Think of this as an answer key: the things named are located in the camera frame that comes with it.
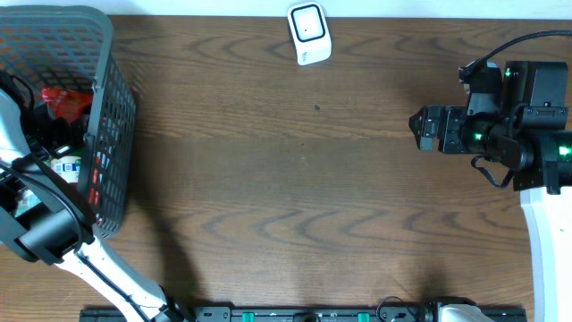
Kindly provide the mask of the green lid jar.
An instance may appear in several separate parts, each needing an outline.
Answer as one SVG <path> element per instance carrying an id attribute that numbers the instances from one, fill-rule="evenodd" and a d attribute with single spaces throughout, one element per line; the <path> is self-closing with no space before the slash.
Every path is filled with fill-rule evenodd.
<path id="1" fill-rule="evenodd" d="M 74 155 L 53 158 L 50 161 L 50 168 L 71 185 L 77 185 L 79 182 L 80 165 L 81 157 Z"/>

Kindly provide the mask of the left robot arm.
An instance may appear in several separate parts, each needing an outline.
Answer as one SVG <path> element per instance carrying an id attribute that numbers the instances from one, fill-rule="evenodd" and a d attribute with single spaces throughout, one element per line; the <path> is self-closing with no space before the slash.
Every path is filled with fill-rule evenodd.
<path id="1" fill-rule="evenodd" d="M 89 284 L 129 321 L 192 321 L 194 315 L 164 288 L 141 275 L 103 238 L 96 215 L 79 192 L 31 151 L 22 117 L 25 100 L 1 74 L 1 172 L 41 200 L 21 216 L 1 206 L 1 241 L 28 262 L 55 265 Z"/>

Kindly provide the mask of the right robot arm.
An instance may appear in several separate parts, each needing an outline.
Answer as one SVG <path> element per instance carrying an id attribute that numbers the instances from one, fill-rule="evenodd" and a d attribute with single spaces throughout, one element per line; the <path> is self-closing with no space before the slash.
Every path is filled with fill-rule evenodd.
<path id="1" fill-rule="evenodd" d="M 409 118 L 421 150 L 470 155 L 494 187 L 520 195 L 532 256 L 534 319 L 571 319 L 571 132 L 564 62 L 487 63 L 459 72 L 465 106 L 427 105 Z"/>

